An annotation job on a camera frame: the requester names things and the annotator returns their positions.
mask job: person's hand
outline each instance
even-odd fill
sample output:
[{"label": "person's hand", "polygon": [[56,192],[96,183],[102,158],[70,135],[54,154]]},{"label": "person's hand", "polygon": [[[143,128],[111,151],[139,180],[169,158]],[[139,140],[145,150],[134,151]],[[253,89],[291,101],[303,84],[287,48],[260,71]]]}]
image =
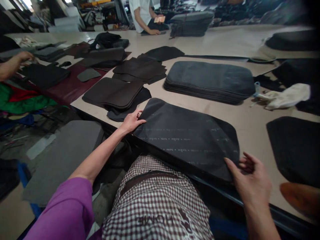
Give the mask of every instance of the person's hand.
[{"label": "person's hand", "polygon": [[20,52],[15,57],[19,59],[20,63],[34,60],[34,56],[29,52]]},{"label": "person's hand", "polygon": [[146,120],[138,120],[141,113],[142,110],[137,109],[133,113],[128,114],[119,129],[127,134],[135,130],[140,124],[146,123]]},{"label": "person's hand", "polygon": [[240,169],[230,159],[224,159],[233,175],[235,187],[245,206],[268,206],[272,184],[267,171],[259,159],[246,152],[243,154],[245,157],[240,158]]},{"label": "person's hand", "polygon": [[159,35],[160,31],[157,29],[150,29],[150,31],[148,32],[150,35]]}]

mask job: purple sleeve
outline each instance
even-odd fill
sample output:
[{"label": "purple sleeve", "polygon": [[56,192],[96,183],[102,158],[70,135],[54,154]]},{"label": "purple sleeve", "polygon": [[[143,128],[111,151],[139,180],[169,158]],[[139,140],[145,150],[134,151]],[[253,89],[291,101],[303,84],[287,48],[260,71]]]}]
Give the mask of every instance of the purple sleeve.
[{"label": "purple sleeve", "polygon": [[24,239],[86,239],[93,222],[92,185],[72,178],[58,187]]}]

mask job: green fabric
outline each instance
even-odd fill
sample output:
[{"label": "green fabric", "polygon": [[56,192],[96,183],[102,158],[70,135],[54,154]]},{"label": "green fabric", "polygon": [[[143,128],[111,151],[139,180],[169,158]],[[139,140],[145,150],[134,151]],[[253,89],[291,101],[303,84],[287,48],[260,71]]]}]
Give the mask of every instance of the green fabric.
[{"label": "green fabric", "polygon": [[0,83],[0,110],[12,114],[23,114],[26,112],[42,109],[46,106],[57,104],[51,98],[43,95],[29,98],[20,102],[9,102],[10,96],[12,94],[13,90],[9,86]]}]

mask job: person's arm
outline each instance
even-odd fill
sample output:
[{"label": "person's arm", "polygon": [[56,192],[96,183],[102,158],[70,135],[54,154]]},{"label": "person's arm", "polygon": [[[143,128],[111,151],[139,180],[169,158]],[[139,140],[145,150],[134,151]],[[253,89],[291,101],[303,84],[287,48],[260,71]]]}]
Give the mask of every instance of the person's arm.
[{"label": "person's arm", "polygon": [[25,240],[85,240],[94,222],[92,183],[120,140],[137,126],[142,110],[128,114],[123,124],[96,148],[53,194]]},{"label": "person's arm", "polygon": [[136,19],[137,23],[150,35],[159,35],[160,31],[156,29],[150,29],[147,24],[142,20],[140,16],[140,7],[134,10],[134,18]]},{"label": "person's arm", "polygon": [[29,52],[21,52],[10,58],[7,62],[0,65],[0,82],[11,78],[19,69],[20,65],[27,61],[33,60],[34,56]]},{"label": "person's arm", "polygon": [[150,16],[155,19],[158,15],[152,10],[151,7],[149,7],[149,13],[150,13]]},{"label": "person's arm", "polygon": [[246,152],[243,154],[245,157],[240,159],[240,169],[230,159],[225,158],[225,161],[244,204],[249,239],[280,240],[269,209],[272,189],[270,178],[259,159]]},{"label": "person's arm", "polygon": [[146,120],[138,120],[141,112],[142,110],[137,109],[133,113],[128,114],[123,124],[79,165],[69,179],[76,177],[86,178],[93,184],[102,167],[123,137],[136,129],[140,124],[146,122]]}]

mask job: checkered apron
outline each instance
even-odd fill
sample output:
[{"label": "checkered apron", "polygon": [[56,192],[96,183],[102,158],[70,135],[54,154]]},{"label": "checkered apron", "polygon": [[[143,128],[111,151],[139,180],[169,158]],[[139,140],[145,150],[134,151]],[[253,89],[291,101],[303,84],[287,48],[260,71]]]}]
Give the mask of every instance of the checkered apron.
[{"label": "checkered apron", "polygon": [[[124,194],[128,180],[152,171],[174,174],[145,179]],[[151,156],[139,156],[122,180],[103,239],[213,239],[209,209],[191,181]]]}]

